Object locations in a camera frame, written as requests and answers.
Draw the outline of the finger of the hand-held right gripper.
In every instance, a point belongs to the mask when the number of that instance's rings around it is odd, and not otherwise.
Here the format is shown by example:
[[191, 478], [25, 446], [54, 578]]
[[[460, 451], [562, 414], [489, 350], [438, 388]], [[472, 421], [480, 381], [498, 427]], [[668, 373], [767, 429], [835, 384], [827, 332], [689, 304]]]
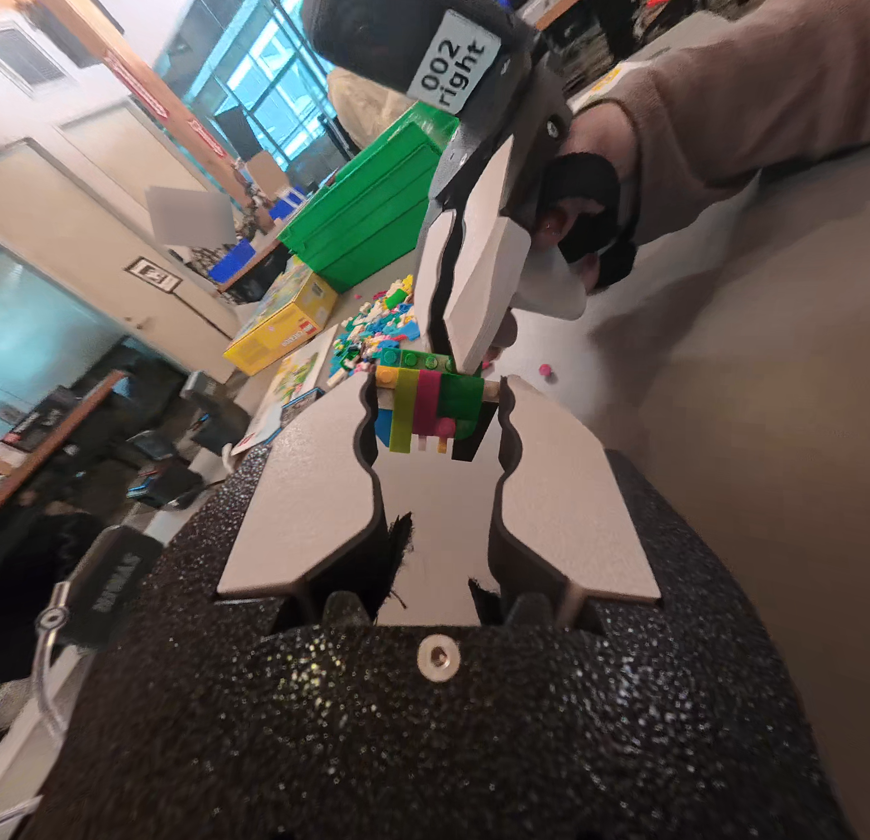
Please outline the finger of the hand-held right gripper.
[[531, 246], [527, 229], [501, 211], [514, 137], [494, 153], [464, 208], [464, 236], [445, 307], [455, 367], [473, 374], [493, 345]]
[[437, 343], [434, 302], [440, 283], [445, 249], [456, 222], [455, 211], [428, 214], [420, 232], [418, 268], [415, 272], [415, 316], [419, 327], [419, 342], [426, 351], [445, 354]]

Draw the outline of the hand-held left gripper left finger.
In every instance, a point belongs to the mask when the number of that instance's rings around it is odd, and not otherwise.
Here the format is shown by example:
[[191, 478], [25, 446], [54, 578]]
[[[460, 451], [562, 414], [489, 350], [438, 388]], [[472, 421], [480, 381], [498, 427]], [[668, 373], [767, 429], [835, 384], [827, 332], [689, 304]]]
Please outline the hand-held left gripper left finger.
[[290, 595], [385, 530], [375, 378], [354, 374], [277, 436], [217, 585], [221, 599]]

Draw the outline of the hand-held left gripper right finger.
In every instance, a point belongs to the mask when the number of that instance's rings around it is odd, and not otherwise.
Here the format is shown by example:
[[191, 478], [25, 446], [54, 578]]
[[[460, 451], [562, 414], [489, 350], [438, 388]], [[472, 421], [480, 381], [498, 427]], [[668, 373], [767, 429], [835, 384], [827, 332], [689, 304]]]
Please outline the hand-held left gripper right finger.
[[598, 438], [516, 375], [500, 382], [501, 443], [489, 533], [500, 600], [543, 595], [655, 604], [661, 592]]

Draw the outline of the multicolour lego wing assembly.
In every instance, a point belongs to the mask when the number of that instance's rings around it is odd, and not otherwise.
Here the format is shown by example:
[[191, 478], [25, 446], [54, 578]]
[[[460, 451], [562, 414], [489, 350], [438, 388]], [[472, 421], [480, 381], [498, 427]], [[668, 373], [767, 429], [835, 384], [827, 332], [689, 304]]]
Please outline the multicolour lego wing assembly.
[[387, 348], [376, 360], [375, 432], [392, 453], [435, 441], [454, 461], [476, 457], [498, 408], [499, 383], [460, 374], [451, 357]]

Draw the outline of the person's right forearm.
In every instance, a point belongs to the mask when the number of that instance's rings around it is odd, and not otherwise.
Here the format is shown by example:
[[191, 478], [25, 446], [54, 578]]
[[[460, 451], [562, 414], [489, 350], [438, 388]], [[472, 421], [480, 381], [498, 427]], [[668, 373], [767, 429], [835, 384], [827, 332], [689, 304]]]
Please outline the person's right forearm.
[[646, 244], [787, 161], [869, 139], [869, 0], [766, 0], [704, 44], [634, 67], [597, 105], [638, 143], [634, 234]]

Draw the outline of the pile of mixed lego bricks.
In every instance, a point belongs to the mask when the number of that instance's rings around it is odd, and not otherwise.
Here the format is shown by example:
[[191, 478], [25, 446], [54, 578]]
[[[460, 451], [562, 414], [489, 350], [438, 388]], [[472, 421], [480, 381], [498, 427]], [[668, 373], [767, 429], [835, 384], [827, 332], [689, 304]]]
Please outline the pile of mixed lego bricks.
[[338, 324], [328, 361], [327, 387], [347, 376], [369, 371], [382, 352], [420, 337], [414, 308], [414, 277], [395, 280], [391, 286], [362, 304], [350, 318]]

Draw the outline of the white lego picture sheet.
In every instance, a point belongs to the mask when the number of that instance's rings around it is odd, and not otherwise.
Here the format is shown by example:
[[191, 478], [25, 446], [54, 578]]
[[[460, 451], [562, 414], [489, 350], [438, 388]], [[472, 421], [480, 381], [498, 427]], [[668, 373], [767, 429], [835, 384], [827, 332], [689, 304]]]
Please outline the white lego picture sheet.
[[226, 447], [226, 453], [232, 457], [243, 454], [283, 428], [290, 404], [317, 386], [321, 368], [332, 357], [337, 331], [338, 325], [332, 325], [282, 360], [245, 436], [232, 449]]

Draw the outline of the yellow lego box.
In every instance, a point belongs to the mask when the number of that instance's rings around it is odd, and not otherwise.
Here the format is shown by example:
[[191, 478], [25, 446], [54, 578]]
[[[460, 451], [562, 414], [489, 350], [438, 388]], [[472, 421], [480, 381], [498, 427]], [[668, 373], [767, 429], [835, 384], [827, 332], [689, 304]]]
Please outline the yellow lego box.
[[253, 376], [321, 333], [337, 300], [333, 288], [293, 255], [223, 357]]

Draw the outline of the person's right hand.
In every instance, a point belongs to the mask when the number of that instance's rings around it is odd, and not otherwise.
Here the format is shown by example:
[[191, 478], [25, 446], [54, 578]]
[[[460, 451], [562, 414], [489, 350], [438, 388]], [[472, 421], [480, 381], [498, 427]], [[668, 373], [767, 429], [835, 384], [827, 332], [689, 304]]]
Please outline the person's right hand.
[[[602, 103], [581, 110], [560, 148], [561, 157], [587, 153], [606, 159], [619, 180], [619, 223], [625, 225], [633, 214], [638, 175], [638, 142], [633, 125], [621, 107]], [[576, 224], [578, 217], [598, 216], [603, 206], [582, 197], [577, 187], [555, 205], [538, 212], [532, 246], [543, 250], [557, 247]]]

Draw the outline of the stack of green bins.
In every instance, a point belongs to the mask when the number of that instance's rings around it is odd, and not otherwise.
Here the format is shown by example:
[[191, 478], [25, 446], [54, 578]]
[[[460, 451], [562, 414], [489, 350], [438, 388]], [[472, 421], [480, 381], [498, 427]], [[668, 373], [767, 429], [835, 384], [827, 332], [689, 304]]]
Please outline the stack of green bins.
[[413, 251], [458, 124], [414, 104], [290, 219], [279, 241], [338, 293]]

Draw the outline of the black battery with blue edge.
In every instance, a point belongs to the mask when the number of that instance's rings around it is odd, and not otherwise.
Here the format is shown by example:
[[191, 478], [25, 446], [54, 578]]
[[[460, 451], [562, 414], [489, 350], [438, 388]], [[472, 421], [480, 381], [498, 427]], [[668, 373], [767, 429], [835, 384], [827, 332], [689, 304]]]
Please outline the black battery with blue edge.
[[299, 417], [301, 413], [310, 408], [324, 396], [324, 390], [318, 387], [300, 394], [282, 407], [280, 413], [280, 426], [284, 428]]

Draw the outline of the black charger case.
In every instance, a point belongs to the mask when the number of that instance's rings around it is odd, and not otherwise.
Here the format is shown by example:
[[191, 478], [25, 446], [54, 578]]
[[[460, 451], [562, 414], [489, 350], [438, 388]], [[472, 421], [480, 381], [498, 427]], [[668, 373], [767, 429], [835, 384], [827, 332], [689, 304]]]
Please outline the black charger case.
[[207, 373], [192, 372], [179, 395], [201, 412], [191, 426], [190, 440], [204, 450], [220, 457], [227, 445], [235, 446], [247, 434], [251, 416]]
[[68, 619], [59, 630], [59, 642], [80, 650], [106, 650], [120, 635], [164, 549], [156, 538], [129, 526], [103, 530], [69, 579]]

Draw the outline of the black white wall marker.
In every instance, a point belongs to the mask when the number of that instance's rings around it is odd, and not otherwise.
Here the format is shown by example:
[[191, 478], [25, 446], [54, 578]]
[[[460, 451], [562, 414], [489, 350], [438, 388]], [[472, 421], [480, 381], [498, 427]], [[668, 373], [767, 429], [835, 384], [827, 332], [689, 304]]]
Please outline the black white wall marker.
[[178, 275], [159, 267], [149, 258], [142, 256], [129, 263], [125, 267], [125, 272], [167, 294], [174, 293], [182, 282]]

